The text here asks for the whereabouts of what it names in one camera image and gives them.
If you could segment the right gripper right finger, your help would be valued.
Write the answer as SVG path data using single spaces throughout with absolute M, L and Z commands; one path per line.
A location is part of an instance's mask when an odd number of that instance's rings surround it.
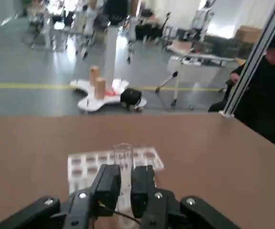
M 131 207 L 142 229 L 236 229 L 238 226 L 197 196 L 177 200 L 174 193 L 157 188 L 152 166 L 131 173 Z

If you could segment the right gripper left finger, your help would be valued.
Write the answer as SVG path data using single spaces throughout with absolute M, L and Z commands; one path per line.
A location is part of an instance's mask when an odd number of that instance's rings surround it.
M 65 202 L 44 196 L 0 222 L 0 229 L 92 229 L 99 217 L 113 215 L 121 189 L 120 167 L 101 165 L 90 187 Z

